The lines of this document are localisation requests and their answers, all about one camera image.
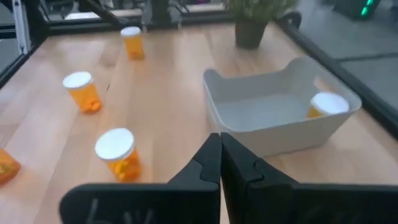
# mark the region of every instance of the floor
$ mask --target floor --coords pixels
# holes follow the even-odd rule
[[[0,26],[2,24],[13,24],[14,23],[14,16],[12,13],[0,4]],[[12,63],[15,58],[18,57],[18,43],[17,39],[0,39],[0,72],[6,68],[10,63]]]
[[[398,22],[392,19],[391,5],[382,0],[366,22],[353,22],[321,0],[301,0],[298,10],[302,34],[398,110]]]
[[[272,72],[303,55],[272,23],[258,51],[236,49],[233,34],[233,25],[154,31],[144,36],[146,59],[139,62],[127,59],[117,32],[47,39],[0,90],[0,146],[22,164],[0,188],[2,222],[60,223],[58,203],[68,190],[114,182],[93,150],[112,128],[134,133],[141,182],[168,181],[211,132],[203,71]],[[92,73],[104,103],[91,116],[79,113],[62,86],[79,70]],[[326,144],[266,161],[300,182],[398,184],[398,144],[364,110]],[[221,223],[228,223],[224,203]]]

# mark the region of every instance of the pill bottle in bin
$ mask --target pill bottle in bin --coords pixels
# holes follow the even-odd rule
[[[141,175],[141,164],[135,140],[126,128],[116,128],[97,140],[95,152],[119,182],[133,182]]]
[[[311,99],[307,118],[317,118],[349,111],[349,103],[342,96],[332,92],[317,93]]]
[[[62,83],[82,113],[92,114],[101,109],[102,102],[89,72],[75,72],[65,77]]]

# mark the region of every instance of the wooden table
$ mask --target wooden table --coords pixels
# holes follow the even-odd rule
[[[94,153],[105,131],[133,131],[142,182],[166,182],[210,133],[203,71],[228,77],[271,72],[303,52],[274,24],[259,50],[234,47],[233,25],[145,34],[146,59],[127,59],[117,32],[51,37],[0,90],[0,143],[21,164],[0,189],[0,222],[59,223],[58,203],[76,185],[113,182]],[[93,74],[104,108],[87,116],[62,86]],[[266,161],[301,182],[398,184],[398,144],[364,110],[322,147]],[[228,223],[223,203],[221,222]]]

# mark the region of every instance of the green light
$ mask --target green light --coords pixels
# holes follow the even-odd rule
[[[368,13],[368,7],[365,7],[362,9],[361,16],[366,16],[367,13]]]

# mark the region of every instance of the pill bottle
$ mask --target pill bottle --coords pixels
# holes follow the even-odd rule
[[[0,149],[0,185],[13,179],[20,169],[21,165],[4,149]]]
[[[347,111],[349,111],[349,103],[342,96],[331,92],[320,92],[311,99],[307,118],[317,118]]]
[[[89,72],[75,72],[65,77],[62,83],[82,113],[92,114],[101,109],[102,102]]]
[[[95,153],[108,165],[119,182],[137,181],[141,175],[134,136],[126,128],[112,129],[99,137]]]
[[[142,43],[142,32],[138,27],[126,27],[120,32],[124,41],[127,55],[130,59],[144,59],[144,46]]]

